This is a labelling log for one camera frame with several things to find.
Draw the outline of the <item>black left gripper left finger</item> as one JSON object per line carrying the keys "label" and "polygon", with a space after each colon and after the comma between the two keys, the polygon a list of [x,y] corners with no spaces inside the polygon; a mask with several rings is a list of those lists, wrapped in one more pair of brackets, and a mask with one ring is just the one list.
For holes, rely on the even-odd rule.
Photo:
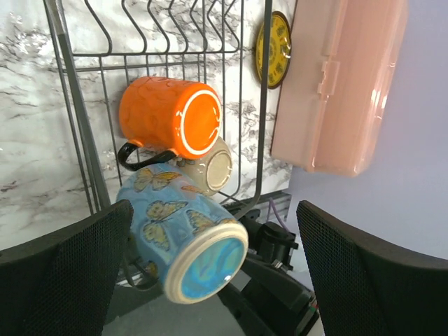
{"label": "black left gripper left finger", "polygon": [[132,206],[119,201],[77,223],[1,251],[2,335],[100,335]]}

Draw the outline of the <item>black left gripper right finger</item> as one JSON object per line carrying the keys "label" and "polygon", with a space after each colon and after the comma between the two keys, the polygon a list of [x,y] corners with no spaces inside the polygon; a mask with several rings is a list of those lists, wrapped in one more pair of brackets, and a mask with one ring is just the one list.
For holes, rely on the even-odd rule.
{"label": "black left gripper right finger", "polygon": [[380,239],[308,201],[296,214],[326,335],[447,334],[447,260]]}

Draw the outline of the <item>blue butterfly mug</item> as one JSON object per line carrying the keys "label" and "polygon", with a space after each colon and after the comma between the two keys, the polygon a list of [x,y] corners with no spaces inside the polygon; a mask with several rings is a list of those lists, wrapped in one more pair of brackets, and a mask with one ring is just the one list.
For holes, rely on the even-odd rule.
{"label": "blue butterfly mug", "polygon": [[116,199],[131,203],[137,252],[157,270],[170,301],[189,305],[210,298],[243,265],[246,228],[179,168],[162,163],[139,169]]}

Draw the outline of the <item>beige ceramic bowl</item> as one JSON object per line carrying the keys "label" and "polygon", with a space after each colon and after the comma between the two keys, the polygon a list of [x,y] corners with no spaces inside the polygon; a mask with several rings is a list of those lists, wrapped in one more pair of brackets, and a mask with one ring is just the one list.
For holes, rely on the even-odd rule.
{"label": "beige ceramic bowl", "polygon": [[192,180],[182,189],[210,197],[230,180],[232,157],[226,142],[219,136],[212,149],[196,160],[178,159],[176,166]]}

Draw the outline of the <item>orange mug black handle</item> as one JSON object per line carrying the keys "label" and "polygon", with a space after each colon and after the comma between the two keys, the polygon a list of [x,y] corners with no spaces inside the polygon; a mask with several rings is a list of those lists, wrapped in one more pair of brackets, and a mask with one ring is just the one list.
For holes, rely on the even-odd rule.
{"label": "orange mug black handle", "polygon": [[202,158],[223,124],[221,102],[212,87],[160,76],[134,80],[122,94],[118,117],[127,142],[117,159],[130,171],[176,157]]}

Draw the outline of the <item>yellow patterned plate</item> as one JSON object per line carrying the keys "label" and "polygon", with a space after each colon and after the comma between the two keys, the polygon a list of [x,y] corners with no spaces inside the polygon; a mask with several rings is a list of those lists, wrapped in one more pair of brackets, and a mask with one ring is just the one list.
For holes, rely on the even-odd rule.
{"label": "yellow patterned plate", "polygon": [[[259,27],[255,40],[255,70],[258,79],[262,80],[264,24]],[[286,74],[291,60],[291,28],[286,16],[274,11],[271,19],[269,41],[267,87],[271,90],[279,87]]]}

